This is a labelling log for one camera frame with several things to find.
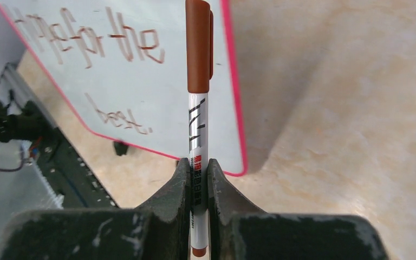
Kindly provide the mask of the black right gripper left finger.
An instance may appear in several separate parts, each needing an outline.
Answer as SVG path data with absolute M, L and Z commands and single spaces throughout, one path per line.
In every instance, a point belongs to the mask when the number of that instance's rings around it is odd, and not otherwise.
M 32 210 L 13 217 L 0 259 L 188 259 L 189 161 L 133 209 Z

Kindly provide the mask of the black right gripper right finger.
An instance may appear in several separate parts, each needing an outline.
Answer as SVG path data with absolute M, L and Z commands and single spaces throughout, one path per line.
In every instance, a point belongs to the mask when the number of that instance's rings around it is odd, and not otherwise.
M 207 174 L 212 259 L 388 259 L 362 217 L 268 213 L 227 180 L 216 159 Z

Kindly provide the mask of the white marker pen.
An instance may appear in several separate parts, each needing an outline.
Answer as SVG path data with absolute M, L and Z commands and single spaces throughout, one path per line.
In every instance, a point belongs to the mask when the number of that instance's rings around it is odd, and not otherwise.
M 208 241 L 207 165 L 208 94 L 190 93 L 188 110 L 189 163 L 191 175 L 191 251 L 206 255 Z

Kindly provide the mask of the pink framed whiteboard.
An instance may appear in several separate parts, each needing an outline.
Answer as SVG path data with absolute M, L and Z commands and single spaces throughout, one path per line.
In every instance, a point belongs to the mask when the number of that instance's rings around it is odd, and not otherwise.
M 0 1 L 0 11 L 87 130 L 188 155 L 184 1 Z

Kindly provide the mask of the brown marker cap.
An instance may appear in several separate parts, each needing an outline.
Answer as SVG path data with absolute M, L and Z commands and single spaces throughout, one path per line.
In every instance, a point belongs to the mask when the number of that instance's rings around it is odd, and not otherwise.
M 185 2 L 187 90 L 207 93 L 213 76 L 213 13 L 206 1 Z

